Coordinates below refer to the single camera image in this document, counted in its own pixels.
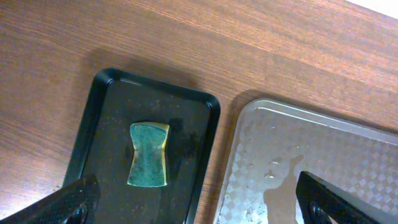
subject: water droplet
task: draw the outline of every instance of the water droplet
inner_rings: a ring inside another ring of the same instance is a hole
[[[272,170],[269,170],[264,174],[264,178],[274,178],[274,174],[272,173]]]

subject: wooden table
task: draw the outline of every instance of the wooden table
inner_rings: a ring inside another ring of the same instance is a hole
[[[207,91],[222,114],[197,223],[213,219],[240,109],[273,98],[398,130],[398,20],[340,0],[0,3],[0,217],[57,190],[98,70]]]

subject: sponge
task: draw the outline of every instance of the sponge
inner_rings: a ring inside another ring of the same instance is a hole
[[[155,122],[133,123],[130,137],[134,157],[128,185],[136,187],[163,187],[166,181],[165,148],[170,126]]]

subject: metal tray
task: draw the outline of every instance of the metal tray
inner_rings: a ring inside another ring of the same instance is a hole
[[[207,93],[116,69],[94,78],[63,185],[85,174],[99,180],[95,223],[193,223],[220,117]],[[127,185],[136,121],[170,125],[166,148],[168,185]]]
[[[398,136],[263,99],[239,115],[214,223],[303,223],[302,170],[398,217]]]

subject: textured metal surface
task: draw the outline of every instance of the textured metal surface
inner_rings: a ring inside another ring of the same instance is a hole
[[[398,136],[257,100],[239,115],[214,223],[303,223],[302,170],[398,217]]]

